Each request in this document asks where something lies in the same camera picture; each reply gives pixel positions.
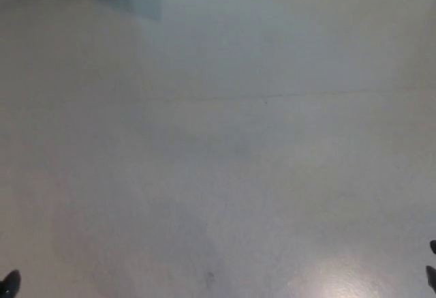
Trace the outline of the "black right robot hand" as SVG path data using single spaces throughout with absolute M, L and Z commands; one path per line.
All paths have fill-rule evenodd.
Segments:
M 433 254 L 436 254 L 436 240 L 431 240 L 429 243 Z M 436 269 L 430 265 L 426 266 L 426 276 L 429 286 L 436 292 Z

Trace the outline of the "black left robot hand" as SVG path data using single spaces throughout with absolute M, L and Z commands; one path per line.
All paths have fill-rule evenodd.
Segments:
M 20 290 L 21 274 L 19 270 L 10 271 L 1 280 L 0 297 L 15 298 Z

